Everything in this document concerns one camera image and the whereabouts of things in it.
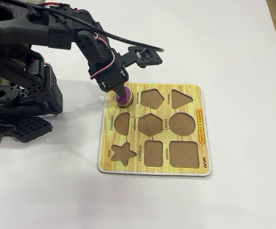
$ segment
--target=white table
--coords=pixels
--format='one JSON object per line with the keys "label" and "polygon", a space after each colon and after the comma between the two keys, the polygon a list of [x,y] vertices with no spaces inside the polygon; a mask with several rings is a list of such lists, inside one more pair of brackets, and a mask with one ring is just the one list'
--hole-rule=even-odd
{"label": "white table", "polygon": [[[34,47],[54,69],[64,112],[28,144],[0,145],[0,229],[276,228],[276,33],[263,0],[71,1],[104,29],[166,49],[131,82],[204,92],[206,178],[102,174],[104,92],[79,49]],[[127,45],[111,41],[124,54]]]}

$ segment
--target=red wire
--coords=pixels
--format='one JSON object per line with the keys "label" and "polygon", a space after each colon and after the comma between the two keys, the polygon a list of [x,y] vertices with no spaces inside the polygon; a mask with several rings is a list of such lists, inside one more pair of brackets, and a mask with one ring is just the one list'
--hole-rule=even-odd
{"label": "red wire", "polygon": [[60,4],[56,3],[56,2],[46,2],[44,4],[41,4],[41,6],[46,6],[46,5],[57,5],[57,6],[59,6]]}

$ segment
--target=shape sorter board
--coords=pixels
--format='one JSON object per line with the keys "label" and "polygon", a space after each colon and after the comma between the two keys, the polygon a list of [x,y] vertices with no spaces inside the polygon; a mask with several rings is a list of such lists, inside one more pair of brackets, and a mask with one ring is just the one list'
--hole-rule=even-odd
{"label": "shape sorter board", "polygon": [[106,94],[98,159],[104,173],[207,176],[203,98],[191,84],[126,83],[133,103]]}

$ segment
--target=star cutout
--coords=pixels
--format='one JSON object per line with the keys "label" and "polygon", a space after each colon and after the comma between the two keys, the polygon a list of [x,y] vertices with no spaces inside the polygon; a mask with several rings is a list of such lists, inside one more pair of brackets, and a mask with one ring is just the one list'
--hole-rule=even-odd
{"label": "star cutout", "polygon": [[128,159],[137,156],[134,151],[130,150],[130,145],[125,142],[123,146],[112,145],[111,149],[114,155],[111,157],[112,161],[121,161],[124,166],[128,166]]}

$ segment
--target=mounting hole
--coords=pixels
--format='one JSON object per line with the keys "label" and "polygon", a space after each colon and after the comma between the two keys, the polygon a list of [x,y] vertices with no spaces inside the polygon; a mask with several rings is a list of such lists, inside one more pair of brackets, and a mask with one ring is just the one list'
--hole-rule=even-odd
{"label": "mounting hole", "polygon": [[0,98],[3,97],[3,96],[5,96],[5,95],[6,95],[5,91],[2,91],[2,90],[1,90],[1,91],[0,91]]}

